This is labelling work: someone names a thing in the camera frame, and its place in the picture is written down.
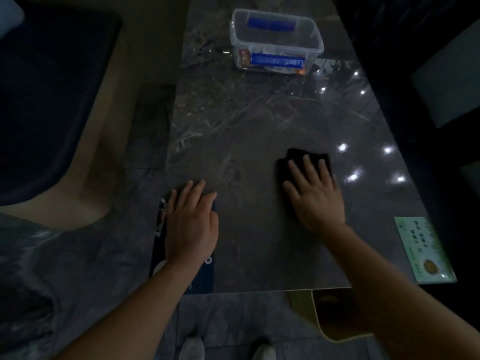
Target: blue label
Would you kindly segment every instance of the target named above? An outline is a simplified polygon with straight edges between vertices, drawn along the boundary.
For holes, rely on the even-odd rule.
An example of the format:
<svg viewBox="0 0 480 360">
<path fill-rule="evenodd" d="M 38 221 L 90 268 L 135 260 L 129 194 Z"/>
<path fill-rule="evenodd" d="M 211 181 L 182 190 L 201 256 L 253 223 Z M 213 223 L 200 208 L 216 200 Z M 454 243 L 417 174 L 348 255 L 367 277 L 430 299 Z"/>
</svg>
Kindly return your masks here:
<svg viewBox="0 0 480 360">
<path fill-rule="evenodd" d="M 295 30 L 294 21 L 268 20 L 266 18 L 249 17 L 247 26 L 255 29 L 273 30 L 274 32 L 292 32 Z"/>
<path fill-rule="evenodd" d="M 274 54 L 252 53 L 250 64 L 256 66 L 283 67 L 302 69 L 305 58 Z"/>
</svg>

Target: green card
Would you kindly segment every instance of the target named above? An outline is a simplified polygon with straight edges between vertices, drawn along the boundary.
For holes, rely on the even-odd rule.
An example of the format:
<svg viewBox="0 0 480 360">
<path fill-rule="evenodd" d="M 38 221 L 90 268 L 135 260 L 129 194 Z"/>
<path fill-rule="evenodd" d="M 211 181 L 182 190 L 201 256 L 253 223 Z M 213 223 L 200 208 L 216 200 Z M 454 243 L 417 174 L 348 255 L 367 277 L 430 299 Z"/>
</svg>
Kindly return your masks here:
<svg viewBox="0 0 480 360">
<path fill-rule="evenodd" d="M 425 217 L 395 217 L 417 283 L 454 283 L 457 277 L 434 227 Z"/>
</svg>

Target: dark marble tabletop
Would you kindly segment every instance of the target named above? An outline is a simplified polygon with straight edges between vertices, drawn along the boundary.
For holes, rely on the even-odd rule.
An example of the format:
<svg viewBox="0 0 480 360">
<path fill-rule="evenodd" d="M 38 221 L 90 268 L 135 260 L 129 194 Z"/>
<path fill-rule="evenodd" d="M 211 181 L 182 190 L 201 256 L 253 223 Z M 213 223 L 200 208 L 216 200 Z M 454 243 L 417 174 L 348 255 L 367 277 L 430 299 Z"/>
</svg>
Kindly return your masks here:
<svg viewBox="0 0 480 360">
<path fill-rule="evenodd" d="M 240 7 L 312 17 L 325 52 L 305 77 L 237 70 Z M 165 187 L 204 179 L 218 192 L 215 292 L 349 286 L 285 214 L 274 168 L 291 147 L 330 155 L 347 223 L 413 281 L 394 217 L 426 211 L 332 1 L 190 0 Z"/>
</svg>

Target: left hand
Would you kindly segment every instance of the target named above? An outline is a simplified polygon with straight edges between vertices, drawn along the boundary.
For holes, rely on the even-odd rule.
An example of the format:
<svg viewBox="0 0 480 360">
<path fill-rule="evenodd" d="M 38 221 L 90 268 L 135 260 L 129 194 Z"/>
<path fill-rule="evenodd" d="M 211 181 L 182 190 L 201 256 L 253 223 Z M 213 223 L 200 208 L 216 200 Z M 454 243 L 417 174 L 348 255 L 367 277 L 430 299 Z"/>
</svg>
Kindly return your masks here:
<svg viewBox="0 0 480 360">
<path fill-rule="evenodd" d="M 198 269 L 217 245 L 219 216 L 212 211 L 217 193 L 202 197 L 205 181 L 193 185 L 189 180 L 178 200 L 176 190 L 168 200 L 165 255 L 168 262 L 178 261 Z"/>
</svg>

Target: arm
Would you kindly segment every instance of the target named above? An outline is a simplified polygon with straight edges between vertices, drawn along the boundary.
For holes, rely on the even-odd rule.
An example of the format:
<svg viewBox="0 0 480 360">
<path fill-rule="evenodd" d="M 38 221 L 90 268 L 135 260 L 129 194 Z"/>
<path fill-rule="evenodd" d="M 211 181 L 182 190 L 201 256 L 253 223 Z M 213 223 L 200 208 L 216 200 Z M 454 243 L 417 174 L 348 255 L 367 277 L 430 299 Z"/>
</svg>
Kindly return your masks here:
<svg viewBox="0 0 480 360">
<path fill-rule="evenodd" d="M 304 157 L 307 177 L 290 161 L 299 187 L 283 186 L 299 220 L 318 234 L 345 272 L 376 338 L 393 359 L 480 359 L 480 333 L 362 241 L 345 225 L 340 189 L 320 161 Z"/>
<path fill-rule="evenodd" d="M 205 181 L 192 186 L 189 181 L 178 201 L 173 190 L 168 201 L 164 267 L 56 360 L 153 358 L 177 303 L 219 237 L 219 218 L 212 212 L 217 194 L 201 197 Z"/>
</svg>

